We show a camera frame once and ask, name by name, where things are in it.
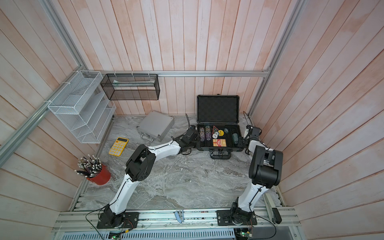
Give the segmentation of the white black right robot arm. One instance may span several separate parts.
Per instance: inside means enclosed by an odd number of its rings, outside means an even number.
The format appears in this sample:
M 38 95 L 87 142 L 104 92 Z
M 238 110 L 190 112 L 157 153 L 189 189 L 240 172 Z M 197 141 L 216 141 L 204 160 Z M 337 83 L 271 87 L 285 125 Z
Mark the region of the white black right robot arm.
M 244 143 L 251 157 L 250 182 L 231 207 L 231 219 L 236 225 L 249 223 L 254 216 L 257 201 L 281 181 L 284 154 L 266 146 L 260 140 L 261 133 L 260 128 L 251 125 L 245 130 Z

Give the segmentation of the dark grey poker case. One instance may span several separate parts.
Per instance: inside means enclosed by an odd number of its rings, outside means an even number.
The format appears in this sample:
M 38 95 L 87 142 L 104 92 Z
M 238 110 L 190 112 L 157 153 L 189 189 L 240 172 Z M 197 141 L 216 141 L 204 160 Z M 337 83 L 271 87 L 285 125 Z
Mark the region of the dark grey poker case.
M 201 142 L 200 134 L 197 150 L 207 151 L 216 160 L 228 160 L 232 152 L 241 152 L 244 147 L 239 126 L 240 97 L 237 95 L 198 95 L 197 96 L 197 130 L 210 126 L 212 139 Z M 239 143 L 234 145 L 232 134 L 239 135 Z M 225 139 L 227 147 L 214 147 L 213 139 Z

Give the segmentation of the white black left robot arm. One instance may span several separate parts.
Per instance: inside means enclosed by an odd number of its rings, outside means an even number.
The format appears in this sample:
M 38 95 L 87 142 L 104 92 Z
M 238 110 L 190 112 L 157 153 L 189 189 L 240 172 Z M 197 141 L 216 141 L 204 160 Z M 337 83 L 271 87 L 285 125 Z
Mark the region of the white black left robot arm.
M 140 182 L 151 173 L 157 160 L 175 156 L 194 148 L 198 141 L 199 132 L 192 126 L 186 132 L 170 142 L 147 147 L 139 145 L 126 162 L 125 176 L 118 192 L 104 208 L 99 217 L 99 222 L 113 228 L 119 227 L 124 221 L 124 212 L 128 202 Z

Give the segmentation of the silver aluminium poker case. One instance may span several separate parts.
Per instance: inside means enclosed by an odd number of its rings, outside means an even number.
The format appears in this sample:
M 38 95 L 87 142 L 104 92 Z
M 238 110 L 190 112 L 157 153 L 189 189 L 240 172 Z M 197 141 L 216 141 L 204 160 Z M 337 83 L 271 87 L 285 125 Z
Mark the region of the silver aluminium poker case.
M 151 111 L 138 125 L 137 131 L 142 140 L 161 142 L 174 125 L 174 117 Z

